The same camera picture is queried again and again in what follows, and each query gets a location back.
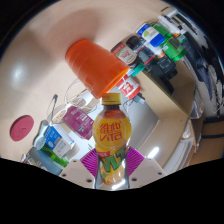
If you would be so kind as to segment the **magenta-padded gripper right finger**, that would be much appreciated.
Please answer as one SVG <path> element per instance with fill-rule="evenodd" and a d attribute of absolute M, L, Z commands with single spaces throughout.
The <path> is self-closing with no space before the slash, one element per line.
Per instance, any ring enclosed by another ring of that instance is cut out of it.
<path fill-rule="evenodd" d="M 126 154 L 125 188 L 140 188 L 166 176 L 164 170 L 153 159 L 143 156 L 133 147 Z"/>

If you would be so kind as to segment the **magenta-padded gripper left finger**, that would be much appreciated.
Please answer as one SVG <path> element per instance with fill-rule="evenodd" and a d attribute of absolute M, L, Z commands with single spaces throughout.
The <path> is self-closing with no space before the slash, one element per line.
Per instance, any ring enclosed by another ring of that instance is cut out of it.
<path fill-rule="evenodd" d="M 98 155 L 96 150 L 93 149 L 80 160 L 73 159 L 64 168 L 60 176 L 81 187 L 98 189 L 100 187 L 98 165 Z"/>

